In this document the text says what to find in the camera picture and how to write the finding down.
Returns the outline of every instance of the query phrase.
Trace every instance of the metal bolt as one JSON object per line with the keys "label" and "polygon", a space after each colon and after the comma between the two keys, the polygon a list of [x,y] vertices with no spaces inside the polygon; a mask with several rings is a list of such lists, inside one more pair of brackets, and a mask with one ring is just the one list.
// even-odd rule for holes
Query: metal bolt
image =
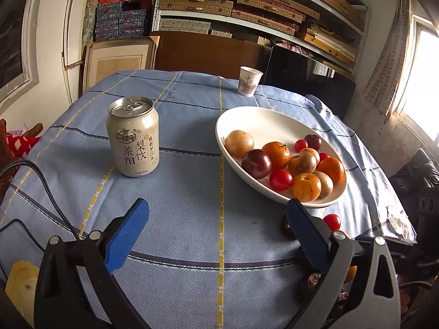
{"label": "metal bolt", "polygon": [[52,236],[49,240],[49,244],[50,245],[56,245],[59,241],[59,237],[58,236]]}
{"label": "metal bolt", "polygon": [[384,239],[383,237],[381,237],[381,236],[377,236],[377,237],[375,238],[375,242],[376,242],[378,245],[383,246],[383,245],[385,244],[385,239]]}
{"label": "metal bolt", "polygon": [[341,232],[341,231],[334,231],[332,233],[332,236],[335,239],[337,239],[337,240],[344,240],[344,239],[346,239],[346,235],[343,232]]}
{"label": "metal bolt", "polygon": [[100,235],[101,235],[101,232],[98,230],[95,230],[95,231],[92,231],[88,237],[90,237],[90,240],[99,240]]}

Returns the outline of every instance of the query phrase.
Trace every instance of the paper cup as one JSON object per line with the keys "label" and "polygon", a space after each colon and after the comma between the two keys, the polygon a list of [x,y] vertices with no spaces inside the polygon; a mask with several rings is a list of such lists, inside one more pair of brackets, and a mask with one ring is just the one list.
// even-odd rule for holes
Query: paper cup
{"label": "paper cup", "polygon": [[264,73],[253,68],[241,67],[238,94],[249,97],[253,96],[263,74]]}

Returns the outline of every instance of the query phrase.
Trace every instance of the can pull tab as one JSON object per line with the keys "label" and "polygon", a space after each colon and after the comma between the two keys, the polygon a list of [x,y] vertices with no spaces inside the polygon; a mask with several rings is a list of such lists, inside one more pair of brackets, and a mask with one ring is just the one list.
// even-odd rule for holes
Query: can pull tab
{"label": "can pull tab", "polygon": [[126,111],[136,111],[136,110],[141,109],[142,106],[143,106],[142,103],[135,102],[135,103],[132,103],[132,104],[125,105],[123,107],[123,109],[126,110]]}

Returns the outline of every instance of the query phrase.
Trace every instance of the plaid tablecloth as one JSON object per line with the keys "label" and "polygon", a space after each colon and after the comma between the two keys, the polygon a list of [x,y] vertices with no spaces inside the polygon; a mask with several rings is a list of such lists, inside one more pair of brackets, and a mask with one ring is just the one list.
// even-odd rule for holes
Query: plaid tablecloth
{"label": "plaid tablecloth", "polygon": [[[338,203],[314,215],[338,214],[351,237],[395,236],[388,218],[405,218],[363,143],[319,100],[267,86],[247,98],[237,87],[236,80],[199,73],[119,72],[75,102],[29,154],[83,236],[103,230],[138,197],[149,202],[149,222],[115,276],[154,329],[284,328],[299,308],[295,287],[303,273],[295,257],[298,242],[280,232],[285,206],[244,183],[222,158],[215,123],[225,110],[272,108],[334,147],[348,187]],[[105,119],[113,101],[134,95],[157,100],[160,164],[147,176],[128,178],[114,167]],[[28,168],[17,173],[0,214],[0,226],[20,218],[43,246],[55,234],[73,239]],[[1,233],[0,244],[7,271],[20,259],[40,265],[43,254],[20,227]],[[106,319],[84,274],[91,304]]]}

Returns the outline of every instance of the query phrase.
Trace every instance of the aluminum can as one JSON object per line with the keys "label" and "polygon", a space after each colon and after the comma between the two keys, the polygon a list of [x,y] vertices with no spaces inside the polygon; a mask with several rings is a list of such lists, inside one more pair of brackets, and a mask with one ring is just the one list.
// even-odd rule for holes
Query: aluminum can
{"label": "aluminum can", "polygon": [[121,98],[108,113],[107,133],[117,169],[128,177],[151,173],[159,164],[159,114],[152,100]]}

